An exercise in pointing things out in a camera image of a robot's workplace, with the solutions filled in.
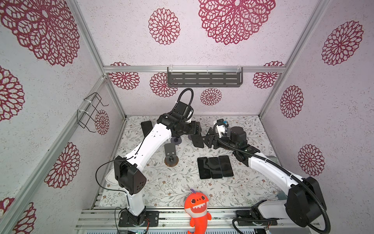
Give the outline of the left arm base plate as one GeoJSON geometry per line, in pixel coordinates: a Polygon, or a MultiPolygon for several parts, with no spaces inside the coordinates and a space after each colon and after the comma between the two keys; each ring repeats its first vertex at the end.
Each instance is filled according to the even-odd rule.
{"type": "Polygon", "coordinates": [[[119,227],[157,227],[159,222],[158,211],[143,211],[139,216],[123,211],[120,214],[119,227]]]}

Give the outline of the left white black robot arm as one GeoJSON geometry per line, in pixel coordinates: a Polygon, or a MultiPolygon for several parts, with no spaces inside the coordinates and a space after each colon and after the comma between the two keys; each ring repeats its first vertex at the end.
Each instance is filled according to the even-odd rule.
{"type": "Polygon", "coordinates": [[[200,124],[191,121],[193,108],[191,104],[178,101],[173,109],[162,114],[152,130],[142,142],[124,157],[117,156],[113,162],[114,168],[106,175],[106,182],[118,185],[127,195],[128,211],[138,217],[145,210],[142,189],[147,179],[142,171],[149,159],[162,144],[172,137],[183,135],[198,135],[200,124]]]}

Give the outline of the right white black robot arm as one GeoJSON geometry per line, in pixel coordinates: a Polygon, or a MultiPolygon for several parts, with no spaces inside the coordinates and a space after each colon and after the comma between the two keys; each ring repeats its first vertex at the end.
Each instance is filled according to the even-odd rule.
{"type": "Polygon", "coordinates": [[[239,162],[267,177],[286,195],[285,200],[256,203],[250,208],[249,216],[241,215],[236,221],[269,224],[289,219],[319,234],[330,233],[331,222],[316,179],[294,174],[272,161],[247,143],[246,132],[241,127],[229,127],[227,123],[218,122],[208,130],[206,144],[215,149],[231,150],[239,162]]]}

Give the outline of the blue phone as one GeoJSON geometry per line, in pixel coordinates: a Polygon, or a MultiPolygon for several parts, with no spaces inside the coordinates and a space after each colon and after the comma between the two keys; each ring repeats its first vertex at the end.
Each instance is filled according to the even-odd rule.
{"type": "Polygon", "coordinates": [[[229,156],[219,156],[218,158],[223,177],[233,177],[234,173],[229,156]]]}

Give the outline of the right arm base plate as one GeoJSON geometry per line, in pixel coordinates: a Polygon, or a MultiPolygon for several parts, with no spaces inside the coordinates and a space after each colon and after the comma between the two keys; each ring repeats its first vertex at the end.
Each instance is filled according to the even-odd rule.
{"type": "Polygon", "coordinates": [[[251,209],[237,210],[236,217],[239,219],[239,221],[237,221],[239,226],[278,225],[276,220],[263,222],[265,218],[263,218],[259,213],[252,211],[251,209]]]}

